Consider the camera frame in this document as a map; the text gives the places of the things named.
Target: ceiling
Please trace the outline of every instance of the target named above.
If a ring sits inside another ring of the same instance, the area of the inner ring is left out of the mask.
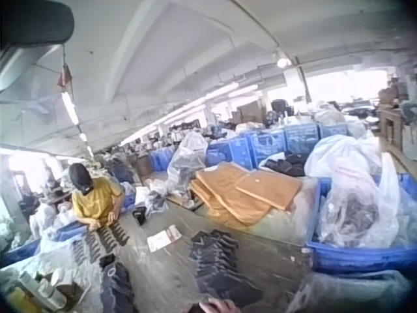
[[[62,2],[74,13],[66,62],[93,151],[216,86],[284,86],[278,52],[298,57],[311,76],[394,65],[414,51],[410,20],[392,0]],[[62,62],[58,49],[0,94],[1,142],[61,155],[86,152],[59,94]]]

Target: clear plastic bag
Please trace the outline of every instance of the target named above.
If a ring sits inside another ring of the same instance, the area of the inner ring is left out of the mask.
[[[168,204],[165,201],[165,198],[157,193],[156,191],[151,191],[145,198],[145,207],[146,207],[146,217],[154,213],[161,213],[169,209]]]
[[[417,201],[401,188],[401,202],[397,219],[398,235],[392,246],[410,246],[417,244]]]
[[[323,125],[331,126],[345,122],[345,116],[333,105],[322,106],[322,110],[314,115],[314,120]]]
[[[181,141],[177,151],[169,163],[168,184],[179,194],[187,194],[190,181],[195,178],[195,172],[205,168],[206,139],[197,132],[189,132]]]
[[[343,135],[320,140],[310,153],[304,171],[310,177],[331,177],[341,157],[351,159],[357,167],[371,175],[380,172],[381,154],[377,139],[356,140]]]
[[[397,271],[330,276],[310,273],[286,313],[399,312],[410,282]]]
[[[394,162],[382,154],[379,187],[354,160],[340,158],[321,211],[319,240],[336,246],[388,248],[398,233],[399,183]]]

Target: red flag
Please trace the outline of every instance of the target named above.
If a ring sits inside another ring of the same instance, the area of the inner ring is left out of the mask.
[[[61,73],[61,75],[59,76],[57,85],[64,88],[68,83],[71,82],[71,80],[72,80],[72,76],[71,76],[70,68],[68,67],[67,64],[65,64],[64,65],[64,79],[63,79],[63,75]]]

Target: human hand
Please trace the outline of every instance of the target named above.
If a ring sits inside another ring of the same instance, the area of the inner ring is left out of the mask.
[[[118,218],[119,218],[119,211],[112,210],[112,212],[109,213],[107,224],[110,225],[111,223],[116,221]]]
[[[99,220],[91,219],[89,221],[89,230],[97,230],[98,228],[102,227]]]
[[[219,300],[210,298],[208,303],[200,303],[201,309],[205,313],[240,313],[239,308],[235,306],[232,300]]]

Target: yellow shirt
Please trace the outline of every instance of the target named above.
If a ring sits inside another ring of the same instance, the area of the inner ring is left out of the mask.
[[[113,197],[120,196],[122,190],[105,177],[93,178],[94,189],[83,196],[76,190],[72,193],[72,206],[76,216],[99,220],[103,225],[113,210]]]

